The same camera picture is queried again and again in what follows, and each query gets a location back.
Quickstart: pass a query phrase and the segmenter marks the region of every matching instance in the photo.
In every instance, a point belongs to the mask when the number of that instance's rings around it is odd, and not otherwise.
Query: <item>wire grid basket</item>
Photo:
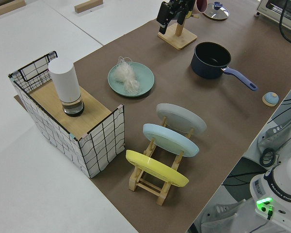
[[[30,96],[30,92],[51,80],[48,64],[56,57],[55,51],[50,52],[9,74],[9,78],[42,135],[92,178],[125,149],[124,106],[120,105],[77,140]]]

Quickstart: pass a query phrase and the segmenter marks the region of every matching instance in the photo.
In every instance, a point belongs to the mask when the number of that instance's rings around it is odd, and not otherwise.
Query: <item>saucepan handle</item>
[[[241,74],[239,71],[235,69],[231,69],[229,67],[222,68],[223,73],[234,75],[236,78],[238,78],[243,84],[245,84],[247,87],[249,87],[253,91],[257,91],[258,87],[251,82],[249,79],[247,79],[243,74]]]

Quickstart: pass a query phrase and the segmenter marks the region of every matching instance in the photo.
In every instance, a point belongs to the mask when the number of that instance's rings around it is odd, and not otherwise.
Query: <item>table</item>
[[[10,72],[52,50],[77,61],[101,47],[42,1],[26,4],[0,16],[0,232],[135,233],[13,98]]]
[[[97,42],[106,45],[156,18],[160,0],[105,0],[100,6],[77,14],[74,6],[86,0],[43,0]]]
[[[160,123],[155,113],[158,103],[185,107],[207,123],[203,134],[192,137],[200,153],[183,159],[178,169],[189,178],[189,184],[171,188],[163,207],[146,191],[128,190],[133,167],[124,153],[92,179],[141,233],[185,232],[274,112],[262,102],[262,96],[274,91],[284,97],[291,88],[291,44],[281,37],[278,25],[254,17],[256,1],[236,4],[230,0],[224,5],[230,11],[226,21],[210,21],[203,16],[186,21],[185,28],[198,39],[184,50],[160,40],[159,26],[151,21],[75,63],[79,83],[90,94],[109,109],[125,105],[126,149],[142,152],[146,148],[148,140],[142,126]],[[194,47],[204,41],[227,48],[232,55],[230,67],[241,71],[259,91],[250,91],[234,77],[205,80],[194,74],[190,67]],[[110,89],[108,72],[119,56],[152,70],[155,84],[147,95],[130,99]],[[164,163],[173,160],[168,153],[157,152],[154,158]]]

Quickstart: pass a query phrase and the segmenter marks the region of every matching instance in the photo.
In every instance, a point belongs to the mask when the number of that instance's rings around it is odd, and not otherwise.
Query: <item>brown table mat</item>
[[[155,112],[158,103],[187,108],[207,123],[203,134],[191,138],[200,153],[183,158],[178,169],[190,182],[183,188],[172,186],[163,206],[149,192],[128,190],[133,166],[124,152],[92,179],[139,232],[185,232],[274,112],[262,103],[262,96],[274,91],[282,100],[290,90],[291,44],[281,37],[277,23],[254,17],[257,6],[254,0],[227,0],[226,21],[204,16],[186,20],[185,28],[198,38],[181,51],[157,37],[159,25],[154,20],[75,63],[85,90],[109,109],[125,105],[126,149],[142,153],[147,147],[142,127],[160,124]],[[248,77],[259,91],[252,92],[233,76],[205,80],[194,74],[190,67],[194,48],[204,41],[227,48],[232,55],[229,67]],[[107,76],[119,56],[152,70],[155,84],[147,94],[126,98],[111,90]],[[171,165],[174,156],[157,148],[153,158]]]

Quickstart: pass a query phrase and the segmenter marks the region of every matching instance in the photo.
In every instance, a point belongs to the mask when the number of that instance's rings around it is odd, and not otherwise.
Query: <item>toaster oven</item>
[[[279,22],[285,2],[286,0],[261,0],[257,8],[257,15],[262,14],[276,22]],[[291,30],[291,0],[288,0],[282,25]]]

